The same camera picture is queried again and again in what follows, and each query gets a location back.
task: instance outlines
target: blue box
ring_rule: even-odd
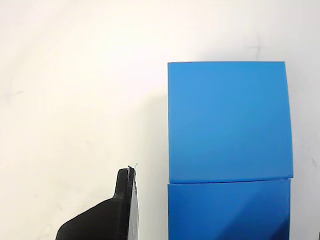
[[[284,62],[168,64],[170,183],[293,177]]]
[[[169,240],[288,240],[290,180],[168,185]]]

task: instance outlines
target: blue cube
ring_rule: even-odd
[[[168,185],[169,240],[288,240],[290,180]]]
[[[293,177],[284,62],[169,63],[168,111],[170,183]]]

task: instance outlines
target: stacked blue boxes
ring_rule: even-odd
[[[284,62],[168,64],[169,240],[289,239]]]

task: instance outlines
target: black plastic object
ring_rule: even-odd
[[[120,169],[113,198],[63,224],[56,240],[137,240],[138,200],[136,171]]]

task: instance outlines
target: box top face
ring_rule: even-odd
[[[293,176],[283,62],[168,64],[171,183]]]

